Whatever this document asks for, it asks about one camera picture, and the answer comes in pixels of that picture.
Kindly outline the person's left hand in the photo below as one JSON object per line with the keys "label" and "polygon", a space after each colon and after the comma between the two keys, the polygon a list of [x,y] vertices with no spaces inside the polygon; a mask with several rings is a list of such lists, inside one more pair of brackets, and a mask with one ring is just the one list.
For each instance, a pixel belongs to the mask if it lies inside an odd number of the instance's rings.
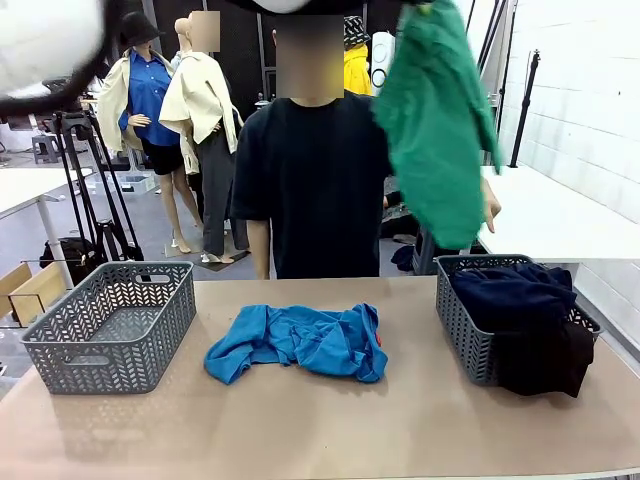
{"label": "person's left hand", "polygon": [[491,233],[495,232],[494,220],[500,213],[502,207],[497,200],[494,192],[492,191],[489,182],[486,179],[482,180],[481,189],[484,201],[484,220],[488,230]]}

